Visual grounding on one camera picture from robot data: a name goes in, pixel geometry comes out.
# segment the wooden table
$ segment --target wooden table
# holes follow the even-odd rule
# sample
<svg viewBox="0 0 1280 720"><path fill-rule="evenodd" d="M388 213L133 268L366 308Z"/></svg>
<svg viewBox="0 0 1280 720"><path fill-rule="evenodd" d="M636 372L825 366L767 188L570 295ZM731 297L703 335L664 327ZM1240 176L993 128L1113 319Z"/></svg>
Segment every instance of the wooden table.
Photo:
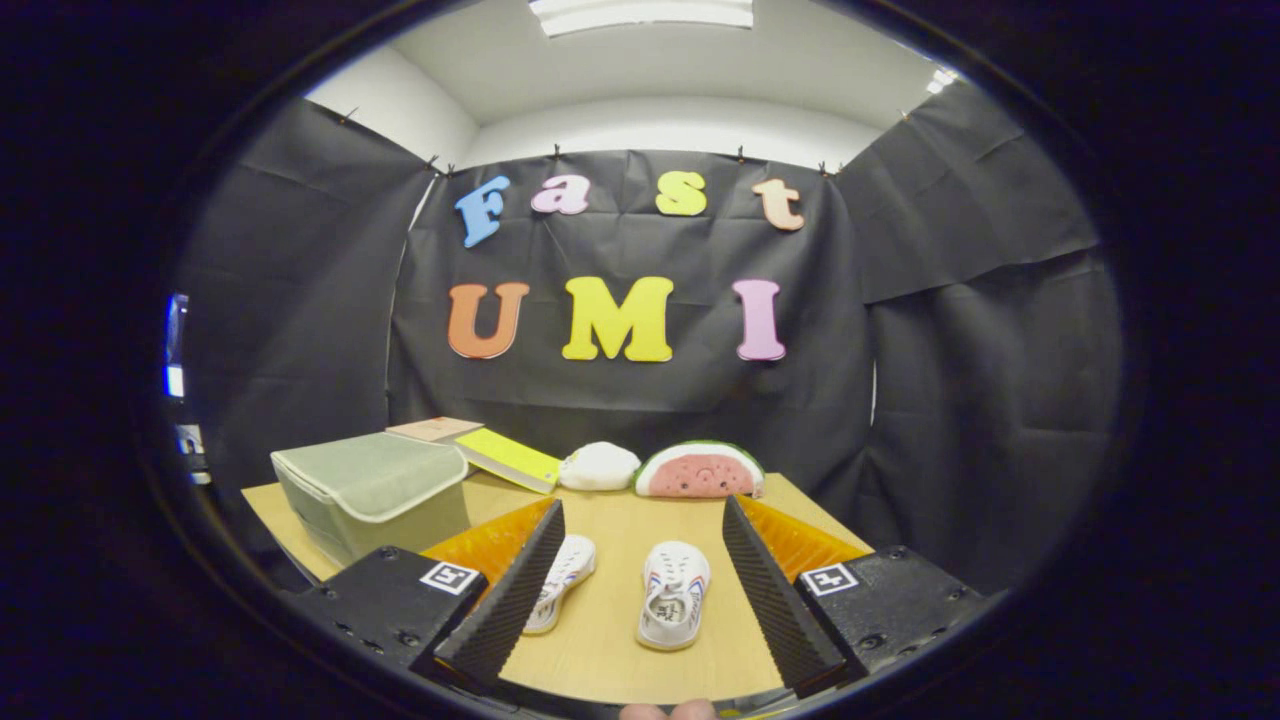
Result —
<svg viewBox="0 0 1280 720"><path fill-rule="evenodd" d="M485 473L462 484L472 525L543 497ZM771 473L764 489L764 503L872 551L782 475ZM340 570L311 544L279 484L243 492L294 561L320 580ZM552 632L520 638L503 679L581 700L660 705L726 700L782 685L721 537L723 500L566 488L554 495L564 505L566 532L595 543L595 574L568 592ZM676 652L649 650L635 639L644 603L644 561L654 544L667 539L698 546L712 566L698 641Z"/></svg>

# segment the fluorescent light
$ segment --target fluorescent light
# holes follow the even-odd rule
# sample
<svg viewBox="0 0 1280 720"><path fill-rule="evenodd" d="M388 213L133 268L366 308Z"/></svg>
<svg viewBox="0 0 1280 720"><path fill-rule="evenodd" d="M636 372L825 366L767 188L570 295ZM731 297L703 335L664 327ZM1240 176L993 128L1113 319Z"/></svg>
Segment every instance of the fluorescent light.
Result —
<svg viewBox="0 0 1280 720"><path fill-rule="evenodd" d="M751 0L534 0L547 37L635 23L703 23L750 28Z"/></svg>
<svg viewBox="0 0 1280 720"><path fill-rule="evenodd" d="M178 365L169 365L165 368L165 384L168 386L169 395L172 397L182 397L184 388L182 382L182 368Z"/></svg>

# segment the gray fabric box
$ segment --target gray fabric box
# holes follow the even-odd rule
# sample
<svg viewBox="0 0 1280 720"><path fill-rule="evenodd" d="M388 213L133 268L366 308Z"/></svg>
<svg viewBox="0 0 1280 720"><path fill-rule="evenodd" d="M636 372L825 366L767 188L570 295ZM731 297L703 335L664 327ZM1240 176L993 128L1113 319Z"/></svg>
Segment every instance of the gray fabric box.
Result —
<svg viewBox="0 0 1280 720"><path fill-rule="evenodd" d="M457 447L375 433L280 450L271 465L307 534L343 566L384 544L422 551L471 527Z"/></svg>

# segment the letter f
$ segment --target letter f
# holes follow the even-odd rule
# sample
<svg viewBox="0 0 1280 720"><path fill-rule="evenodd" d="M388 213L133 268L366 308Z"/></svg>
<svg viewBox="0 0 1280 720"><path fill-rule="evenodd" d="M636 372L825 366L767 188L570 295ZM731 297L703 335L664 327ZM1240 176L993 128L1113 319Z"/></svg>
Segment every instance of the letter f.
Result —
<svg viewBox="0 0 1280 720"><path fill-rule="evenodd" d="M462 211L462 222L467 225L467 237L462 241L463 247L475 247L477 242L498 232L498 220L494 218L502 214L499 191L508 187L511 187L511 181L507 179L507 176L498 176L475 191L463 195L453 205L454 210Z"/></svg>

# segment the white shoe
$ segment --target white shoe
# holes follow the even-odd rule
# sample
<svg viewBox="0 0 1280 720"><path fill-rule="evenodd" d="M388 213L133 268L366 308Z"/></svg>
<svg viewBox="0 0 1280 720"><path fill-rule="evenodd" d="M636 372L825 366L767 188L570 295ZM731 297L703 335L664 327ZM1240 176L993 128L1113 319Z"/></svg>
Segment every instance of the white shoe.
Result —
<svg viewBox="0 0 1280 720"><path fill-rule="evenodd" d="M559 603L568 588L581 583L595 571L595 543L582 536L564 536L552 569L547 571L543 592L525 621L525 633L536 635L556 626Z"/></svg>
<svg viewBox="0 0 1280 720"><path fill-rule="evenodd" d="M694 644L703 620L703 596L712 584L712 566L696 547L660 542L644 564L645 598L636 639L654 650Z"/></svg>

